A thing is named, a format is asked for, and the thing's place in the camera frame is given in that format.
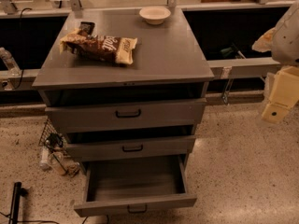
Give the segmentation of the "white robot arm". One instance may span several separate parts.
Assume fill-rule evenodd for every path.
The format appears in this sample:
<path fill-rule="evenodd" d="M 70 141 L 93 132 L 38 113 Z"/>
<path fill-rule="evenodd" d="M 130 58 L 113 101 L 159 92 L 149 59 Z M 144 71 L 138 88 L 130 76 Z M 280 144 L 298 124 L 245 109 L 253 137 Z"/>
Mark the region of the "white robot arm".
<path fill-rule="evenodd" d="M 295 1 L 274 28 L 256 40 L 252 49 L 270 51 L 272 59 L 286 65 L 299 65 L 299 1 Z"/>

